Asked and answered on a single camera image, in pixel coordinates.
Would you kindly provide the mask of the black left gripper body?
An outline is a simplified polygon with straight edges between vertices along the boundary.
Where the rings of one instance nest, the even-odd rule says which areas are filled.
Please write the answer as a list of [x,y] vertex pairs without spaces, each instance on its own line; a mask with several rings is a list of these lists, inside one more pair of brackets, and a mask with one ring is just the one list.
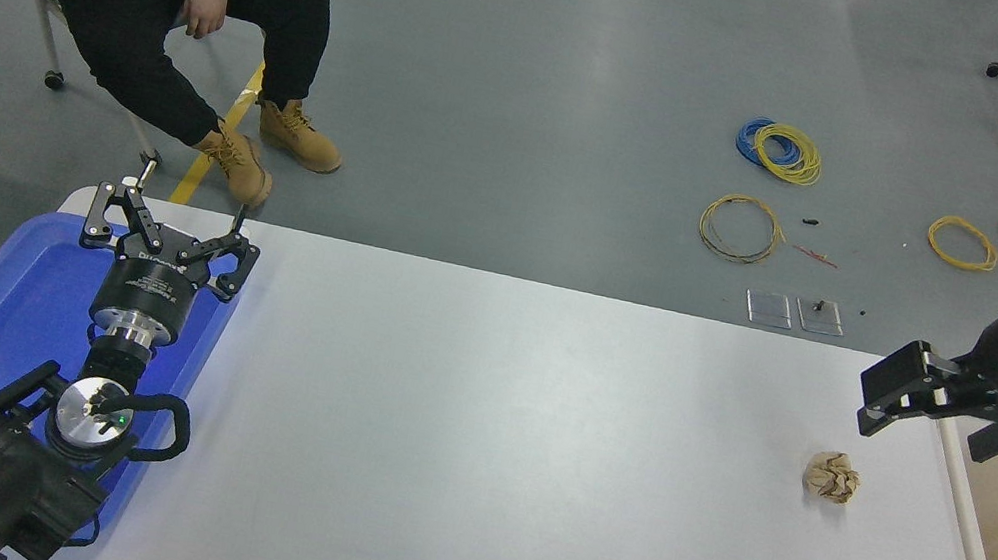
[[195,295],[211,277],[209,263],[197,259],[195,264],[182,265],[179,253],[189,246],[165,246],[159,253],[148,251],[145,242],[136,233],[117,239],[117,257],[93,299],[90,317],[111,325],[118,317],[141,315],[150,320],[148,331],[178,337]]

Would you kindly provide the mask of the person's left hand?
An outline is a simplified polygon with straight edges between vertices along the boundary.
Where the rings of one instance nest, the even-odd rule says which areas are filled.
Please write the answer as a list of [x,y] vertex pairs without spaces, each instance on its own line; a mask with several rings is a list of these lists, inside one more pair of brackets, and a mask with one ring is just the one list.
[[184,0],[181,16],[189,38],[200,40],[215,34],[227,18],[227,0]]

